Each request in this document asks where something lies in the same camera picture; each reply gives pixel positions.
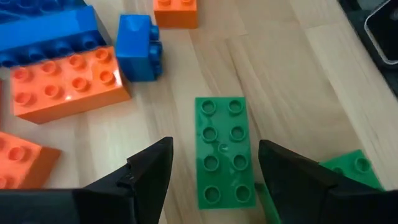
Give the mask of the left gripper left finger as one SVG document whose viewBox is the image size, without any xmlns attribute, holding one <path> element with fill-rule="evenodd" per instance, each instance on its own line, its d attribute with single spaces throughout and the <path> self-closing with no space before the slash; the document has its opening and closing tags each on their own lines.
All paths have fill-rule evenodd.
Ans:
<svg viewBox="0 0 398 224">
<path fill-rule="evenodd" d="M 158 224 L 173 155 L 164 137 L 83 188 L 0 190 L 0 224 Z"/>
</svg>

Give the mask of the blue 2x2 toy brick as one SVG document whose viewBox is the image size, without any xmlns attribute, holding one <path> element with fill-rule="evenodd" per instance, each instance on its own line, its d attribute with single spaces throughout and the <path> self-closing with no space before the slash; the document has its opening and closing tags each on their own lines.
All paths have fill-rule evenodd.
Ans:
<svg viewBox="0 0 398 224">
<path fill-rule="evenodd" d="M 120 15 L 115 52 L 130 82 L 155 81 L 163 72 L 160 30 L 149 15 Z"/>
</svg>

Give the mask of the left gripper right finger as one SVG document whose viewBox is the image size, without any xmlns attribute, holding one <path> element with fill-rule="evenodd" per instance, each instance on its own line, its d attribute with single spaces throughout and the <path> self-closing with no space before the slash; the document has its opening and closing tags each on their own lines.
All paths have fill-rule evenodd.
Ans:
<svg viewBox="0 0 398 224">
<path fill-rule="evenodd" d="M 398 189 L 372 188 L 270 140 L 258 158 L 282 224 L 398 224 Z"/>
</svg>

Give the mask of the green 2x4 toy brick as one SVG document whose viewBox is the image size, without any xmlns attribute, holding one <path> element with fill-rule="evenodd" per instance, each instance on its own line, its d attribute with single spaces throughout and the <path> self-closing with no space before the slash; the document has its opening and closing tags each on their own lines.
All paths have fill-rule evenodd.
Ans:
<svg viewBox="0 0 398 224">
<path fill-rule="evenodd" d="M 357 182 L 384 191 L 384 187 L 374 173 L 371 161 L 360 149 L 318 164 Z M 265 214 L 266 224 L 282 224 L 266 184 L 256 182 L 254 186 Z"/>
<path fill-rule="evenodd" d="M 195 137 L 199 208 L 255 206 L 245 98 L 197 97 Z"/>
</svg>

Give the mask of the orange 2x4 toy brick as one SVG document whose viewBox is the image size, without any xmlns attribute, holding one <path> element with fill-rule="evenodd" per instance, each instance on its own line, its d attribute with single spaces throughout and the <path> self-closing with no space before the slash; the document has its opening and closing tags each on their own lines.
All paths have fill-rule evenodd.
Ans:
<svg viewBox="0 0 398 224">
<path fill-rule="evenodd" d="M 154 0 L 153 9 L 160 28 L 198 27 L 197 0 Z"/>
<path fill-rule="evenodd" d="M 61 151 L 0 132 L 0 190 L 41 189 Z"/>
<path fill-rule="evenodd" d="M 113 47 L 14 67 L 12 111 L 35 124 L 129 100 Z"/>
</svg>

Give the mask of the blue 2x4 toy brick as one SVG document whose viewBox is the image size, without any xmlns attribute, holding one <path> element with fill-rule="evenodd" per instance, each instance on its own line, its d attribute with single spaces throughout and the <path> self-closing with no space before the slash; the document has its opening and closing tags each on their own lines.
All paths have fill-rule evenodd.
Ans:
<svg viewBox="0 0 398 224">
<path fill-rule="evenodd" d="M 0 67 L 87 52 L 112 41 L 91 5 L 0 24 Z"/>
<path fill-rule="evenodd" d="M 86 6 L 84 0 L 0 0 L 0 24 Z"/>
</svg>

